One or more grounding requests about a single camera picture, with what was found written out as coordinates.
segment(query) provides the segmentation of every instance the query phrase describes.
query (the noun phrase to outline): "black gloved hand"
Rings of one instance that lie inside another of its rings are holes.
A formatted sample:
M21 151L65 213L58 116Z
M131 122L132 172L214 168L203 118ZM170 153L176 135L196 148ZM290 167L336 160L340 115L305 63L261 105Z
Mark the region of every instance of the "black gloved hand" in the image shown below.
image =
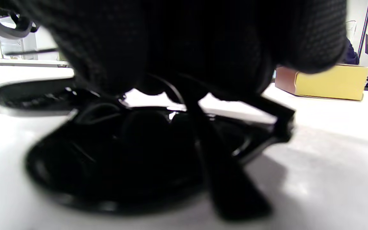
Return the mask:
M12 1L52 33L79 84L110 95L157 94L148 73L184 73L238 100L262 93L278 64L316 73L346 48L346 0Z

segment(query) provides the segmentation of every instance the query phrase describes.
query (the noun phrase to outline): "cardboard box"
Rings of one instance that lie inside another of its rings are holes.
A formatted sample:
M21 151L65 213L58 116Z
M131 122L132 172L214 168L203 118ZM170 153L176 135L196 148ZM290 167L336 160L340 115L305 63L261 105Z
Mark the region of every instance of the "cardboard box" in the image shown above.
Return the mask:
M296 96L361 101L367 76L368 67L358 65L336 65L319 74L279 67L275 86Z

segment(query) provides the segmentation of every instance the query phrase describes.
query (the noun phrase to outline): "white tabletop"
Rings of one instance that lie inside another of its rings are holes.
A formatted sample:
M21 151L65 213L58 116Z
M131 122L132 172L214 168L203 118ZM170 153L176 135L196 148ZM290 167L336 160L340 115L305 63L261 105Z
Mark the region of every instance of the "white tabletop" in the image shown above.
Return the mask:
M71 76L66 68L0 67L0 83ZM297 109L292 141L268 148L246 170L274 204L267 219L228 224L213 214L207 194L168 213L140 217L88 214L41 196L23 170L26 150L66 120L0 114L0 230L368 229L368 92L362 102L292 96L270 86L265 96ZM165 95L137 91L127 102L170 105ZM207 112L259 121L270 117L238 102L201 101Z

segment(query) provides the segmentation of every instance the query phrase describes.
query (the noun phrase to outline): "metal pole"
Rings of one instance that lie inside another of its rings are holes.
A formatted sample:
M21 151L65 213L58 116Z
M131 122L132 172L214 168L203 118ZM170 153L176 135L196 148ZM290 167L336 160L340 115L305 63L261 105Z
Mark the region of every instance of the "metal pole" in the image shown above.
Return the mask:
M368 8L367 8L367 13L365 15L365 21L364 21L364 26L363 26L362 38L360 39L359 51L357 52L357 55L359 55L359 58L360 58L360 55L362 55L365 31L367 30L367 25L368 25Z

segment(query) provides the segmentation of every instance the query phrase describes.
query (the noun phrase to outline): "dark blue clothing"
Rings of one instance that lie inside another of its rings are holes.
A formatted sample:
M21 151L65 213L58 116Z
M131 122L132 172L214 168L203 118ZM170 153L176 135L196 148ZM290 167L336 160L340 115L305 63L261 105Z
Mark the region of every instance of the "dark blue clothing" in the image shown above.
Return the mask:
M360 59L357 53L355 52L352 43L350 42L349 38L347 38L347 44L348 48L346 51L346 56L343 60L343 63L345 64L352 64L352 65L358 65L360 64Z

